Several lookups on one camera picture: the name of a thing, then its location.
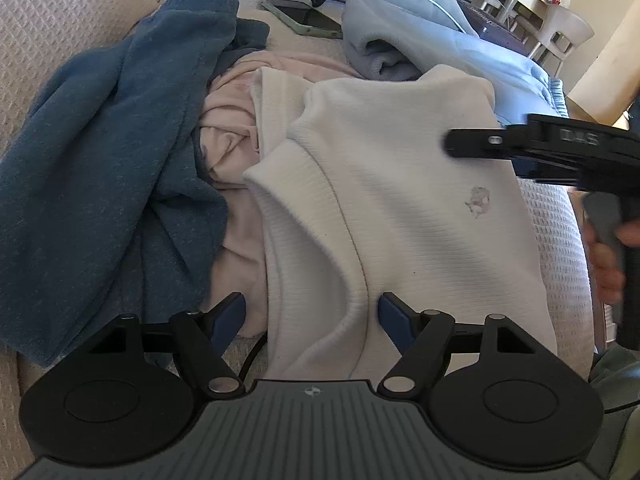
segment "metal screw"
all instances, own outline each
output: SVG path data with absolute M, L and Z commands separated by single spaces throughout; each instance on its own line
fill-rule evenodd
M 216 394 L 230 394 L 240 387 L 233 377 L 216 377 L 209 381 L 209 390 Z
M 396 394 L 410 392 L 415 388 L 414 380 L 404 376 L 389 377 L 383 385 L 387 390 Z

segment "black circular pad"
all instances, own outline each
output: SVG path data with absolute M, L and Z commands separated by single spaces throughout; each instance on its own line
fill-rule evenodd
M 132 384 L 104 379 L 76 386 L 67 394 L 65 407 L 85 422 L 112 422 L 129 415 L 139 402 L 140 394 Z
M 540 470 L 575 462 L 602 421 L 595 391 L 551 356 L 496 352 L 440 380 L 428 418 L 472 460 Z
M 510 422 L 539 422 L 558 408 L 558 398 L 549 388 L 531 381 L 508 380 L 489 386 L 484 405 L 494 415 Z
M 187 384 L 141 354 L 72 354 L 26 391 L 20 424 L 36 456 L 107 466 L 166 448 L 194 408 Z

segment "smartphone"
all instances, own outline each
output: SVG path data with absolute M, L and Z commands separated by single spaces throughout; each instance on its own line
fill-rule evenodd
M 322 12 L 294 0 L 261 0 L 262 6 L 275 14 L 287 27 L 301 36 L 341 38 L 342 27 Z

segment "white cable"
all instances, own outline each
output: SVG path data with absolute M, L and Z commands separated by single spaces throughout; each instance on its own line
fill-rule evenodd
M 444 12 L 444 13 L 449 17 L 449 19 L 450 19 L 453 23 L 455 23 L 455 24 L 456 24 L 456 27 L 458 28 L 458 30 L 459 30 L 460 32 L 462 32 L 463 34 L 466 34 L 466 30 L 465 30 L 464 28 L 462 28 L 462 25 L 460 25 L 460 24 L 456 21 L 456 19 L 455 19 L 453 16 L 451 16 L 443 6 L 441 6 L 438 2 L 434 2 L 433 0 L 428 0 L 428 1 L 430 1 L 433 5 L 435 5 L 435 6 L 436 6 L 436 7 L 438 7 L 442 12 Z

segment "phone case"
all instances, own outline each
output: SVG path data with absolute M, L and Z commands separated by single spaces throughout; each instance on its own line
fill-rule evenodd
M 287 25 L 291 30 L 300 36 L 313 36 L 315 38 L 330 38 L 341 40 L 341 30 L 327 30 L 325 28 L 309 27 L 308 25 L 300 25 L 295 20 L 292 20 L 284 12 L 277 7 L 272 6 L 269 2 L 261 0 L 260 4 L 267 9 L 271 14 L 274 14 L 282 23 Z

